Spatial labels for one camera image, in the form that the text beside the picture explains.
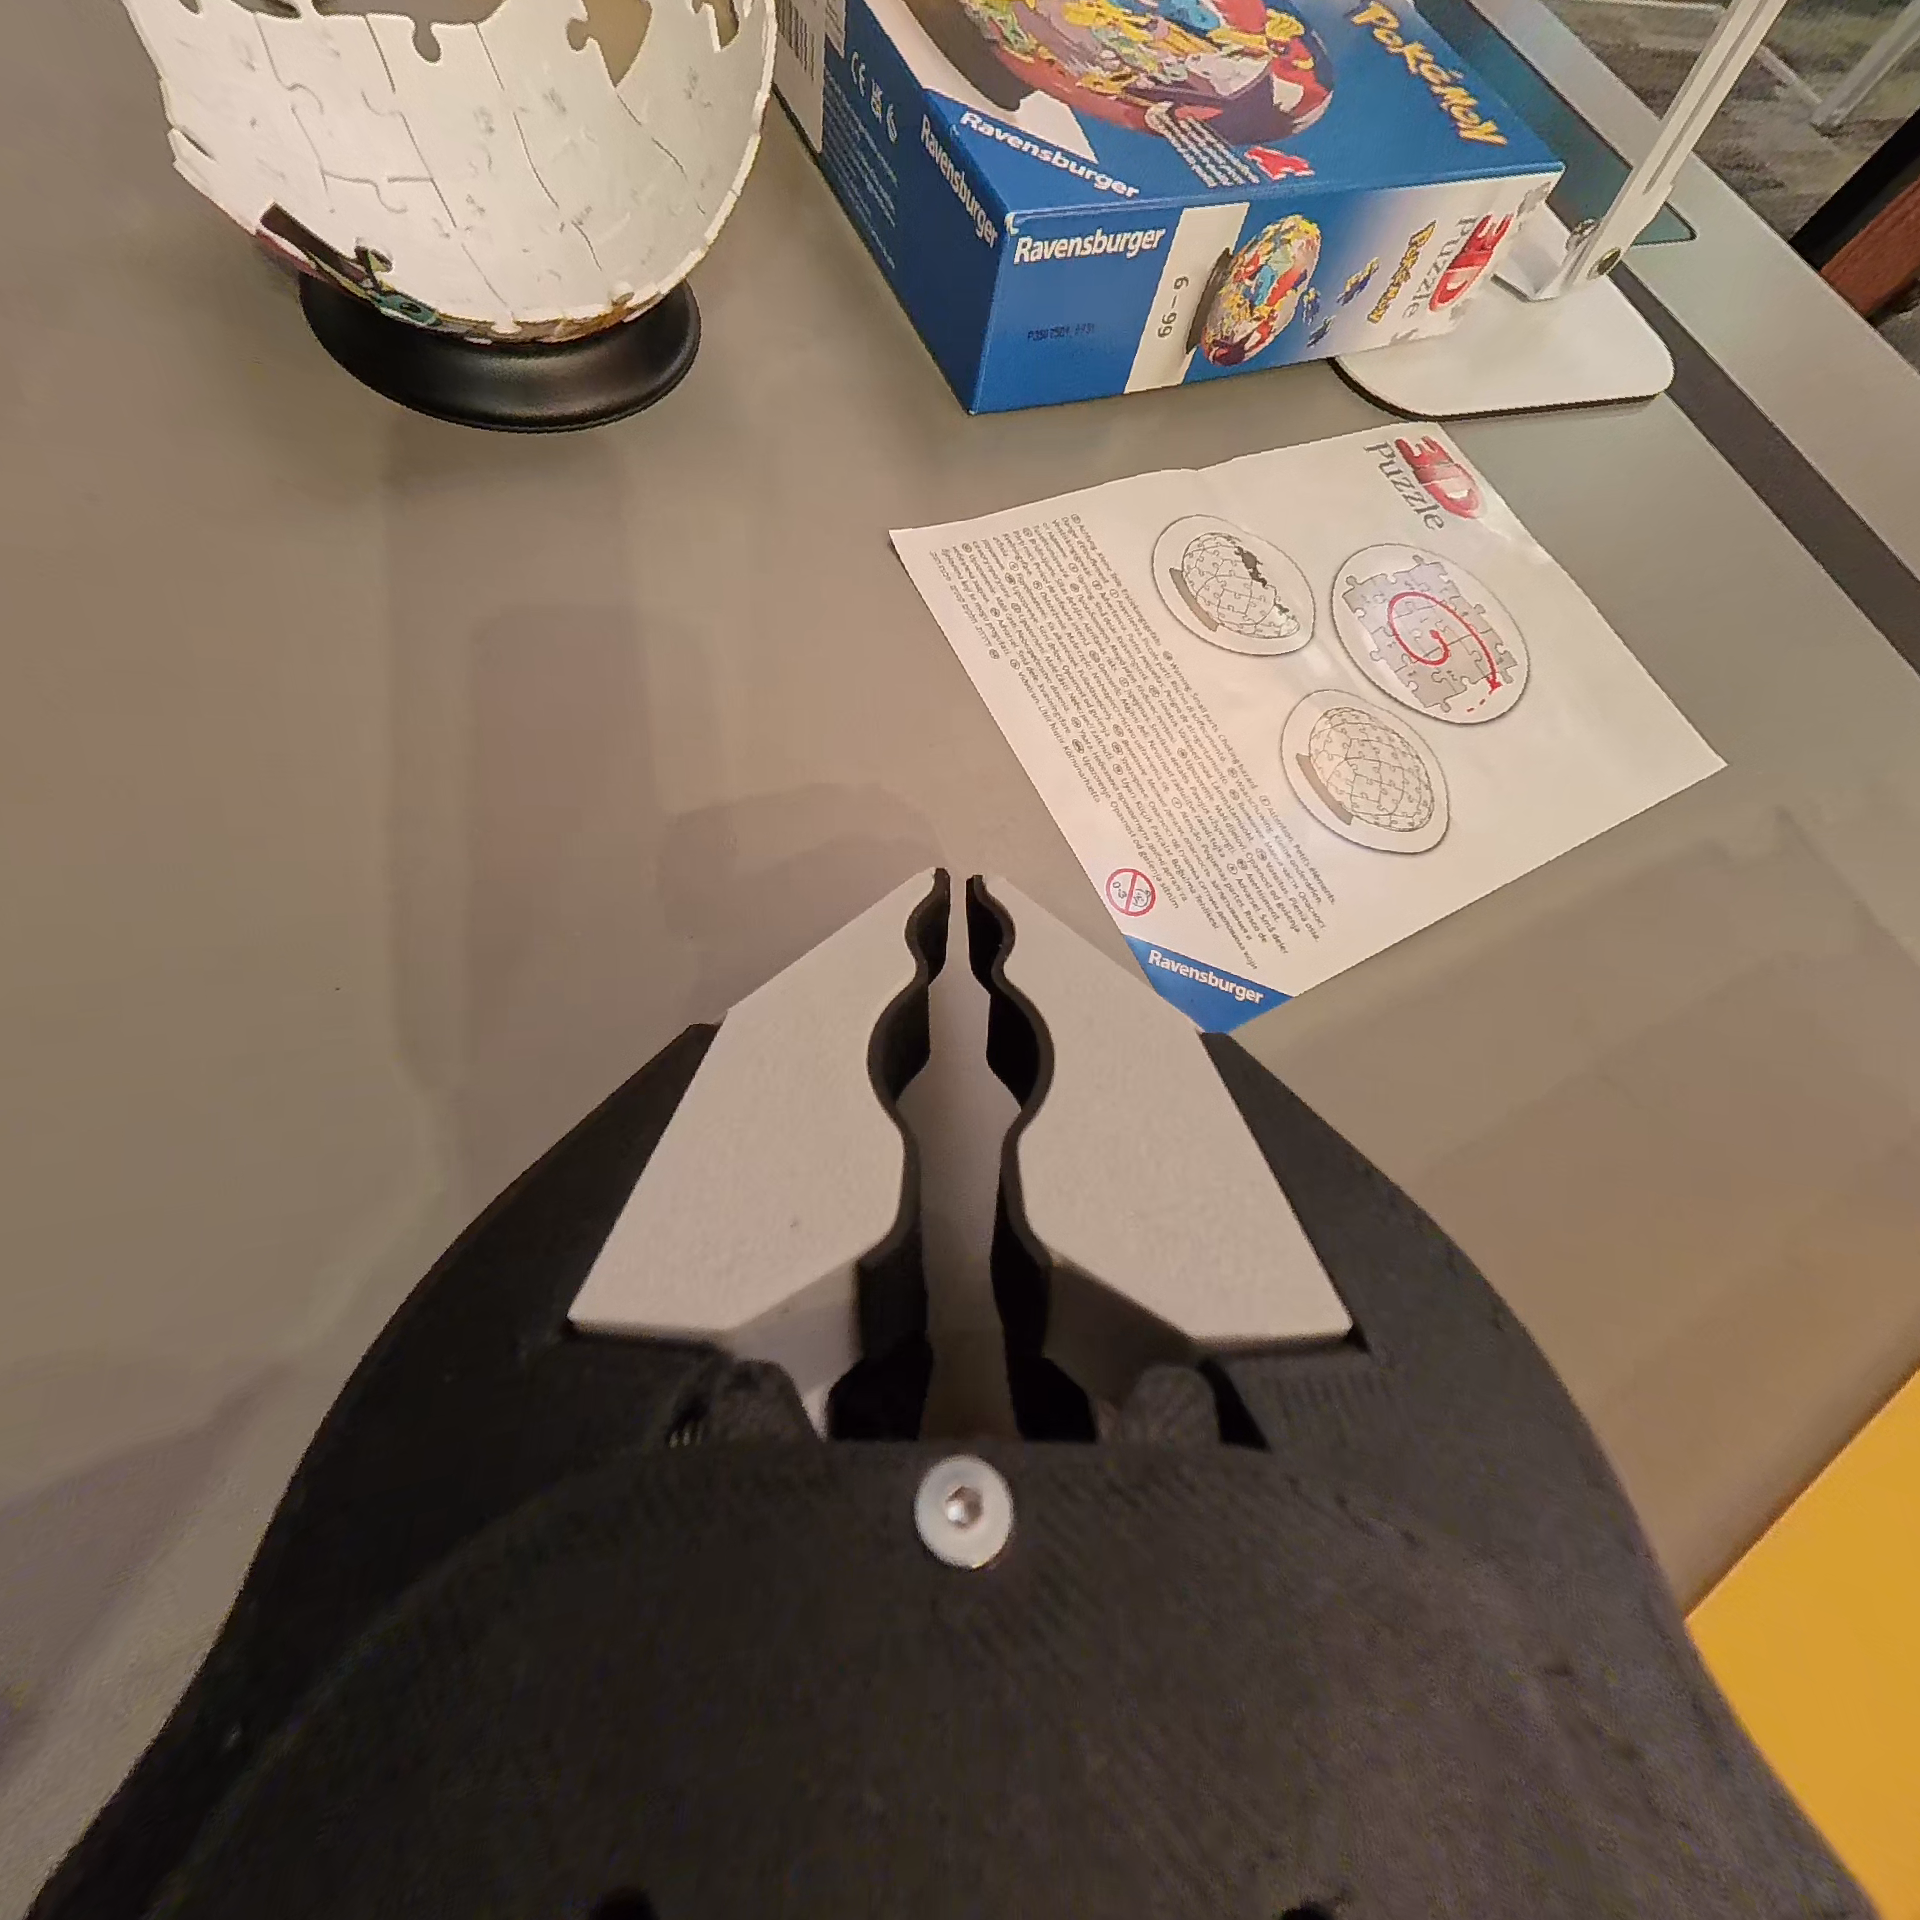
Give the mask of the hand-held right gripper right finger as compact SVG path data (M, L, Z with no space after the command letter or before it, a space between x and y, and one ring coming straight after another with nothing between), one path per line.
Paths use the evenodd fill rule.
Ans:
M1345 1341L1352 1317L1189 1015L1008 879L969 877L967 949L1014 1099L991 1295L1018 1436L1090 1443L1160 1367Z

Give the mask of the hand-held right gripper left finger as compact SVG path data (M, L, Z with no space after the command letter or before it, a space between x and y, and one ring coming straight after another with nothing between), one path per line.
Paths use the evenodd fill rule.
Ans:
M912 1438L930 1381L921 1151L951 877L917 872L736 1002L568 1323L774 1365L819 1432Z

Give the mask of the yellow plastic bin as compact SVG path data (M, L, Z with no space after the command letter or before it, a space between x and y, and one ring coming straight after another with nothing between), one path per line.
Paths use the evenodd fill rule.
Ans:
M1880 1915L1917 1915L1917 1378L1690 1610L1759 1752Z

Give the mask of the white half-built puzzle ball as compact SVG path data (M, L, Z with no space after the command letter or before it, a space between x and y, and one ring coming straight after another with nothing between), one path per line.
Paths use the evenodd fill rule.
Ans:
M771 5L127 2L167 138L266 251L475 346L561 346L703 261L761 144Z

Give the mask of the black round ball stand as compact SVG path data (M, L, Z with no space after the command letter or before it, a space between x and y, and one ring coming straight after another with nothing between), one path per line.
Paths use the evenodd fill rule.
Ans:
M507 435L561 435L632 418L669 396L702 343L702 308L680 282L632 320L561 343L478 343L383 318L322 279L299 283L325 352L383 399L430 418Z

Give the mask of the blue puzzle box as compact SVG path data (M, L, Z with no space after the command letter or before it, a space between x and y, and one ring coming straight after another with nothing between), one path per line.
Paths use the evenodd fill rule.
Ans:
M774 90L974 416L1448 333L1562 173L1411 5L774 15Z

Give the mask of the printed instruction sheet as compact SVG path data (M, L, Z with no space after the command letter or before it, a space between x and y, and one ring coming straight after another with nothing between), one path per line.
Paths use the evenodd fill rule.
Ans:
M894 546L1147 982L1208 1034L1723 765L1438 423Z

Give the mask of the white desk stand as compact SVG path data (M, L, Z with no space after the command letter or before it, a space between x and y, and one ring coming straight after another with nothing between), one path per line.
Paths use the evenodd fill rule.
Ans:
M1667 200L1685 163L1759 50L1782 2L1731 2L1600 215L1567 226L1536 205L1498 253L1495 290L1422 340L1329 359L1402 418L1457 421L1651 399L1673 384L1662 333L1616 270Z

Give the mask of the long black tape strip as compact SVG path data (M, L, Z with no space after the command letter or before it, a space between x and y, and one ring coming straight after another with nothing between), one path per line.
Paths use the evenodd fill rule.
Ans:
M1638 274L1621 270L1616 287L1667 350L1673 404L1915 674L1912 566L1766 418Z

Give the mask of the reddish wooden panel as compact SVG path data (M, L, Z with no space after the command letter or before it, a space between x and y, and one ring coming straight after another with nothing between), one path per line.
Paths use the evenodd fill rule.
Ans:
M1795 226L1790 247L1870 324L1915 303L1915 111Z

